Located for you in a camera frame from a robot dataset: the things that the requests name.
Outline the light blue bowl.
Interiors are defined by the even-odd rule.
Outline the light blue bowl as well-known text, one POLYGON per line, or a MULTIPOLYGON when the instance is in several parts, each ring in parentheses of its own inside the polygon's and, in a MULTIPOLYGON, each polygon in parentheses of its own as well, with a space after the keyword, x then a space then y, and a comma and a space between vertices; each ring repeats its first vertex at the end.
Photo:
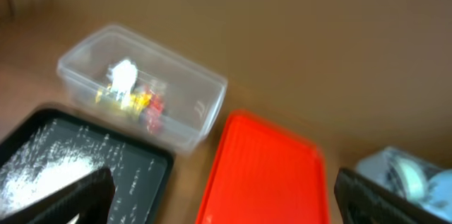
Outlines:
POLYGON ((427 212, 451 223, 451 170, 444 170, 429 180, 427 200, 422 204, 427 212))

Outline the red snack wrapper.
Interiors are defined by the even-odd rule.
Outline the red snack wrapper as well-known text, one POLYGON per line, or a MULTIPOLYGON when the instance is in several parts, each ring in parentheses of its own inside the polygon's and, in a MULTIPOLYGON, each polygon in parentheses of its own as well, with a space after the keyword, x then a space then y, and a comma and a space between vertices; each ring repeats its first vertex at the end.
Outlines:
POLYGON ((161 116, 165 109, 165 103, 160 95, 150 94, 149 103, 144 111, 146 129, 154 134, 162 127, 161 116))

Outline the white tissue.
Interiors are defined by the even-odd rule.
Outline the white tissue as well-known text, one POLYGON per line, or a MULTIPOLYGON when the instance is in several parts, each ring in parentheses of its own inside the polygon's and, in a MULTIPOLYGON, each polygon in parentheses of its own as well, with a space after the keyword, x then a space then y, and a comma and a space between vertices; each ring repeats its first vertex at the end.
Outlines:
POLYGON ((111 89, 117 93, 129 93, 138 76, 136 64, 130 59, 123 59, 108 68, 107 77, 111 81, 111 89))

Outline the yellow snack wrapper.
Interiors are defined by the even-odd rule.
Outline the yellow snack wrapper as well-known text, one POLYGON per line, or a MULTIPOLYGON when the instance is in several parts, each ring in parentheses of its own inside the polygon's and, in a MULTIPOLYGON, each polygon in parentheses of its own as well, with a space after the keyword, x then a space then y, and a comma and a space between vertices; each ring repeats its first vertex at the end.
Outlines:
POLYGON ((95 103, 138 115, 150 104, 152 98, 153 94, 147 92, 120 93, 110 88, 101 88, 96 93, 95 103))

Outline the green bowl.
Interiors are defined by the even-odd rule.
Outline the green bowl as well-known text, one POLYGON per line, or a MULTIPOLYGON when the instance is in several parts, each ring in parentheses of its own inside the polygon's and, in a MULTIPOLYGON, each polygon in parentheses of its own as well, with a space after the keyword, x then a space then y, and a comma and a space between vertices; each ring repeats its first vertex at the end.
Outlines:
POLYGON ((408 201, 421 201, 428 192, 427 178, 422 168, 413 160, 408 158, 396 158, 393 169, 397 174, 403 196, 408 201))

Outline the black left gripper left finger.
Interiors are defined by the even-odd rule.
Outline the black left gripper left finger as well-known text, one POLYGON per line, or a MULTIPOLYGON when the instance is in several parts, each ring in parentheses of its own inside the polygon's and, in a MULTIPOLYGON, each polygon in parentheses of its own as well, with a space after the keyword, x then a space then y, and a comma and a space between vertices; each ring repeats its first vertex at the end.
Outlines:
POLYGON ((115 195, 112 173, 102 167, 35 204, 20 210, 1 224, 106 223, 115 195))

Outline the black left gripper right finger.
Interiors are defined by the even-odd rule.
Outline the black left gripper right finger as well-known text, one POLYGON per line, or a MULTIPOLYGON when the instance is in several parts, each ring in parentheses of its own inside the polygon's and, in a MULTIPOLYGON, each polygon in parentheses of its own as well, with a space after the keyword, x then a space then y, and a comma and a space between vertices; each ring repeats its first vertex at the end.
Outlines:
POLYGON ((334 186, 344 224, 447 224, 347 168, 340 168, 334 186))

